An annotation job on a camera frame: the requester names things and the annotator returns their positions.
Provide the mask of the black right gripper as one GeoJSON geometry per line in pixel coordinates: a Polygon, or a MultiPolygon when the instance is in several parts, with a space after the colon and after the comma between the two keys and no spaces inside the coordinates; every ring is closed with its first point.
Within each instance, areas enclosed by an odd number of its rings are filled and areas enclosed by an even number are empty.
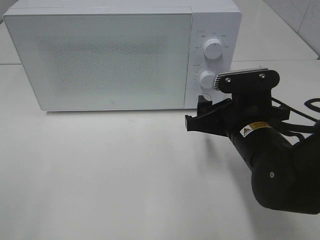
{"type": "Polygon", "coordinates": [[[236,88],[224,90],[231,94],[220,102],[198,97],[196,116],[185,115],[188,132],[200,132],[230,140],[256,138],[258,140],[284,140],[280,122],[288,120],[290,110],[281,103],[272,105],[271,89],[249,90],[236,88]]]}

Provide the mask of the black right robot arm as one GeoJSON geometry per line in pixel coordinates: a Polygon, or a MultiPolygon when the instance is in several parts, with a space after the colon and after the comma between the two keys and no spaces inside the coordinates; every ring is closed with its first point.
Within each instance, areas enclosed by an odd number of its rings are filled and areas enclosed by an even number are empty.
{"type": "Polygon", "coordinates": [[[257,202],[268,209],[320,212],[320,122],[288,123],[293,109],[271,91],[233,93],[218,103],[199,96],[191,132],[228,137],[251,171],[257,202]]]}

